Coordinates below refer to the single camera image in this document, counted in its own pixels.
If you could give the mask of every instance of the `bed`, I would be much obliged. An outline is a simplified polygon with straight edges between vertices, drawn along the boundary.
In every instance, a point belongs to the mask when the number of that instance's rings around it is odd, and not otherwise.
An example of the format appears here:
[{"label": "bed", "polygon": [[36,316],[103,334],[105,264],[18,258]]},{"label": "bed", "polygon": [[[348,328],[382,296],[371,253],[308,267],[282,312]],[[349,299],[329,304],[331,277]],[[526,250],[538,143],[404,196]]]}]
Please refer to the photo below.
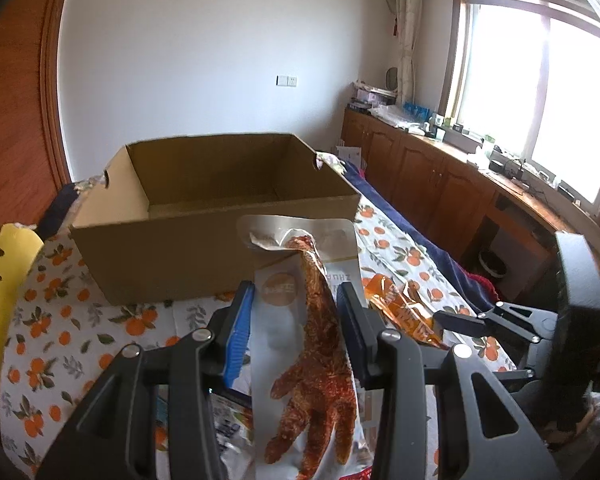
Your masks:
[{"label": "bed", "polygon": [[[485,309],[488,300],[479,289],[472,288],[475,285],[455,267],[457,264],[386,204],[355,168],[347,169],[347,179],[362,193],[355,228],[363,283],[376,272],[388,275],[408,288],[430,313],[445,309],[475,316]],[[151,349],[174,344],[205,326],[213,312],[229,305],[232,298],[224,294],[175,302],[165,298],[157,304],[107,303],[65,227],[72,216],[76,188],[87,193],[89,187],[87,182],[65,190],[40,222],[46,232],[39,228],[39,234],[51,236],[21,288],[4,350],[0,377],[2,445],[9,459],[31,477],[75,405],[124,345],[135,341]],[[73,209],[85,193],[73,203]],[[62,219],[63,227],[53,234]],[[441,272],[443,266],[454,271],[451,280]],[[471,291],[471,302],[462,287]],[[449,343],[468,344],[491,370],[514,369],[494,338],[445,337]],[[245,393],[250,388],[248,366],[234,384]],[[435,478],[438,438],[432,390],[428,391],[427,403],[431,417],[427,477]],[[378,435],[380,404],[381,397],[360,392],[361,420],[371,449]],[[164,471],[168,443],[164,428],[159,428],[157,461]]]}]

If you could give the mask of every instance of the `red cloth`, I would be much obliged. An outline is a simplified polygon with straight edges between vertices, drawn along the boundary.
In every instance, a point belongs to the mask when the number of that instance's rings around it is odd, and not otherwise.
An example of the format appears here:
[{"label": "red cloth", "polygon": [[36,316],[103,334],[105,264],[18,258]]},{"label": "red cloth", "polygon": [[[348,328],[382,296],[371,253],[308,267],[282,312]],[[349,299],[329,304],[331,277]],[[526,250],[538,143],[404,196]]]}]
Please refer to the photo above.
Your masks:
[{"label": "red cloth", "polygon": [[464,274],[468,278],[474,280],[474,282],[478,282],[489,296],[489,299],[493,301],[493,303],[495,303],[496,301],[500,301],[496,288],[493,286],[493,283],[491,283],[487,278],[481,276],[480,274],[472,274],[464,269],[462,269],[462,272],[464,272]]}]

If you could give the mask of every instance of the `plastic bag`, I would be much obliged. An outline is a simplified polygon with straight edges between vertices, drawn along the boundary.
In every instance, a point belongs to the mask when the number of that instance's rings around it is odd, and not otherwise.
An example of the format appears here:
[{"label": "plastic bag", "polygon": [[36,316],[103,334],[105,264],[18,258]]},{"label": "plastic bag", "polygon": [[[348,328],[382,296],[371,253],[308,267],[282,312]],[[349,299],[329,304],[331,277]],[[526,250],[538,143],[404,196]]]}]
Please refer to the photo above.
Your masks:
[{"label": "plastic bag", "polygon": [[[158,388],[156,412],[156,478],[171,478],[169,468],[168,405],[169,387]],[[211,394],[216,442],[220,460],[226,467],[228,480],[248,478],[253,462],[253,413],[224,397]]]},{"label": "plastic bag", "polygon": [[414,121],[413,118],[405,116],[403,111],[397,105],[381,105],[372,108],[371,115],[389,126],[402,128],[403,130],[407,130],[410,126],[418,126],[418,124],[420,124],[419,122]]},{"label": "plastic bag", "polygon": [[353,224],[251,216],[238,223],[256,254],[251,396],[258,480],[365,478],[372,464],[334,294],[363,298]]},{"label": "plastic bag", "polygon": [[372,277],[365,287],[365,295],[369,303],[387,316],[397,329],[416,341],[448,349],[433,332],[431,318],[426,319],[418,310],[419,304],[407,300],[388,277],[383,274]]}]

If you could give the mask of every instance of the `wall socket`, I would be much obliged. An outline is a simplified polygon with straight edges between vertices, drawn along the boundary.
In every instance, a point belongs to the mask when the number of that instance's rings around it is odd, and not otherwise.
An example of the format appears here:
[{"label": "wall socket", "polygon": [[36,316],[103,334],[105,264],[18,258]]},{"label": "wall socket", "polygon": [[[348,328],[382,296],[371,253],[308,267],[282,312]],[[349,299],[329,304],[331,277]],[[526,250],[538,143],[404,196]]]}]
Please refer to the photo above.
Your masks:
[{"label": "wall socket", "polygon": [[288,75],[279,75],[276,79],[276,86],[298,86],[298,78]]}]

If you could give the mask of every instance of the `yellow pillow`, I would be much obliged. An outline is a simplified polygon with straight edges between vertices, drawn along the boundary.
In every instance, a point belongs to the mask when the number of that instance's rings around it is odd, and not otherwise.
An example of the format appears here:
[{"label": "yellow pillow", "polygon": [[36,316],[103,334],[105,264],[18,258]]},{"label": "yellow pillow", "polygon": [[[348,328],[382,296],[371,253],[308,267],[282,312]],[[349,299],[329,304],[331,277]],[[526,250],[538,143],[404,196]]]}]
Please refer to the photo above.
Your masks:
[{"label": "yellow pillow", "polygon": [[18,288],[27,277],[43,243],[31,229],[5,224],[0,229],[0,367],[4,341]]}]

